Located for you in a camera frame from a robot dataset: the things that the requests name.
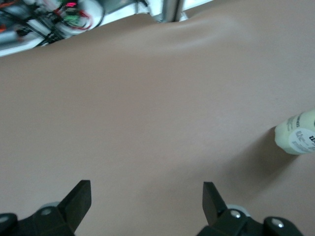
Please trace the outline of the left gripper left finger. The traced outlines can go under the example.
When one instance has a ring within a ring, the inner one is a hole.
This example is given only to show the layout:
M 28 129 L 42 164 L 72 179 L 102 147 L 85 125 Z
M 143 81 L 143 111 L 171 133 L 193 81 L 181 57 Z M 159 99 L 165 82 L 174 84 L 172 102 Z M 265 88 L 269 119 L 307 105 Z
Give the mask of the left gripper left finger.
M 19 220 L 15 213 L 0 215 L 2 236 L 73 236 L 92 204 L 91 182 L 81 180 L 56 206 L 46 206 Z

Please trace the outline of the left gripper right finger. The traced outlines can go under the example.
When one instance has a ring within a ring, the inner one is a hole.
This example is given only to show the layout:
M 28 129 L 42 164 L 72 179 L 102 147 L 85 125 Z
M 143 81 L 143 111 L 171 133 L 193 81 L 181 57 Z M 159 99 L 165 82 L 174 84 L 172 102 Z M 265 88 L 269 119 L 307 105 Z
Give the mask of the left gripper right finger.
M 202 208 L 208 222 L 199 236 L 301 236 L 289 220 L 269 216 L 259 223 L 237 208 L 228 208 L 213 182 L 203 183 Z

